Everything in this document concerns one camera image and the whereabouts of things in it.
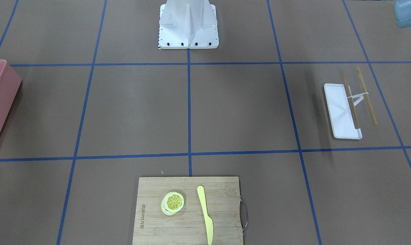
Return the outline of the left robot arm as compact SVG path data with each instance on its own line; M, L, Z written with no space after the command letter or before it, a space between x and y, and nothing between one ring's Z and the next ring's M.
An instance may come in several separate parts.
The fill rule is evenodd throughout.
M395 0L394 14L399 28L411 27L411 0Z

